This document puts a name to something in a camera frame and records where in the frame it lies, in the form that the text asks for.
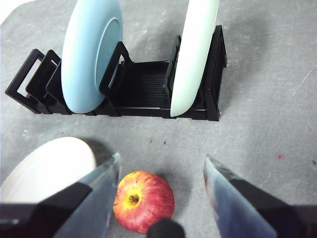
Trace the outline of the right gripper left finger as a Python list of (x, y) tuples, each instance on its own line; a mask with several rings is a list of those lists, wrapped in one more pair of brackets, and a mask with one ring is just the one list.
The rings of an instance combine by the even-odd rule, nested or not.
[(2, 203), (2, 238), (103, 238), (117, 192), (119, 153), (40, 202)]

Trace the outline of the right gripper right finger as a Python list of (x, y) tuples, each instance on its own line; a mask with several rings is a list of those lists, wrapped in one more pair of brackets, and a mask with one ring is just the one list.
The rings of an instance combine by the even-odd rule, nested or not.
[(222, 238), (315, 238), (316, 205), (290, 205), (206, 155), (204, 180)]

